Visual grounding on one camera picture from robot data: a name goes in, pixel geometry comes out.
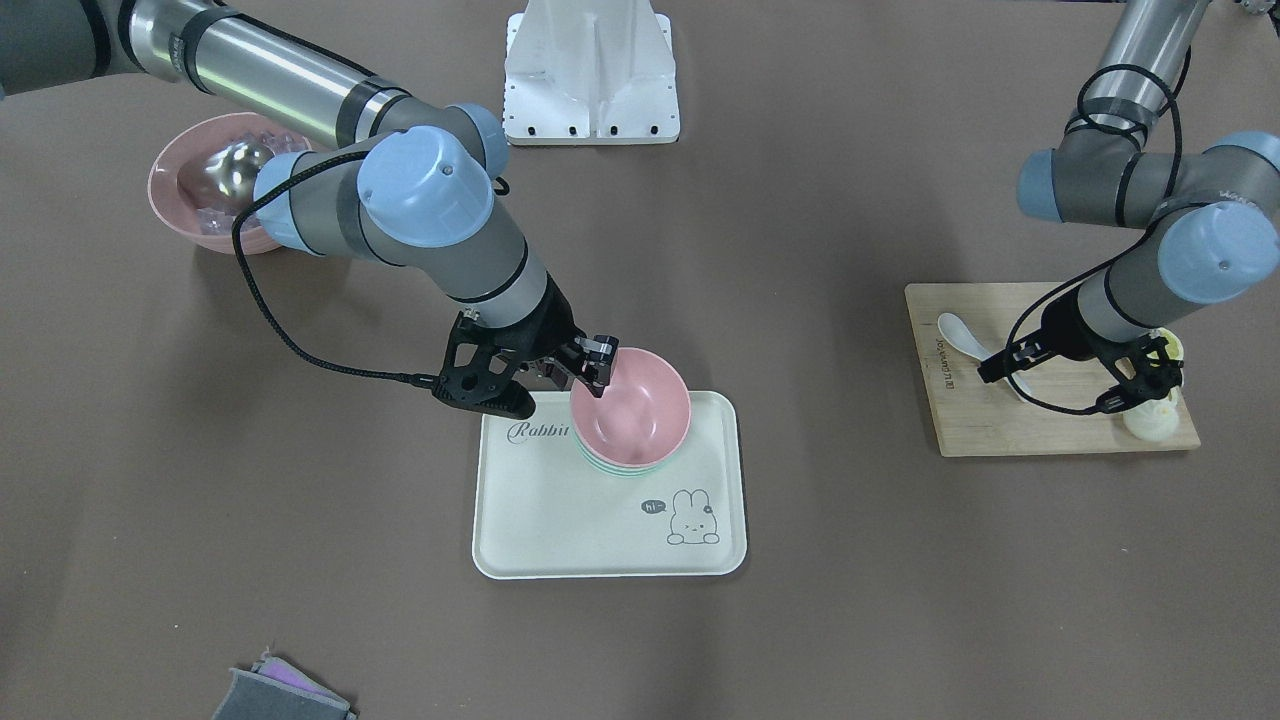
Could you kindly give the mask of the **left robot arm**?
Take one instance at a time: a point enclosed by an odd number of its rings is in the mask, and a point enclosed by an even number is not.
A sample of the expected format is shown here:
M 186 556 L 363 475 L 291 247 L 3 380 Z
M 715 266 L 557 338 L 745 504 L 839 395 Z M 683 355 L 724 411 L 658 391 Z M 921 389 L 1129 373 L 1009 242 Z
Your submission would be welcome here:
M 1133 1 L 1062 142 L 1029 156 L 1019 208 L 1047 222 L 1144 231 L 1137 246 L 1052 301 L 1039 329 L 980 364 L 984 382 L 1052 357 L 1129 363 L 1140 397 L 1174 383 L 1146 360 L 1156 331 L 1243 295 L 1277 269 L 1277 137 L 1229 135 L 1203 152 L 1146 151 L 1172 110 L 1174 82 L 1203 1 Z

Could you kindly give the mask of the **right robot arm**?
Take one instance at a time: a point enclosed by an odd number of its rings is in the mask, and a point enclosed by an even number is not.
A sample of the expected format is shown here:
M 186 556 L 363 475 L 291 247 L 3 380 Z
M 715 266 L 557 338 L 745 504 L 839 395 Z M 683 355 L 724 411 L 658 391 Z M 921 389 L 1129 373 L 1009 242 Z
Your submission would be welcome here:
M 460 306 L 436 373 L 329 372 L 431 391 L 453 407 L 526 418 L 520 372 L 602 396 L 618 342 L 588 336 L 500 201 L 508 149 L 485 108 L 435 108 L 344 56 L 224 1 L 5 1 L 3 92 L 143 73 L 224 97 L 312 140 L 252 161 L 250 217 L 280 246 L 424 272 Z

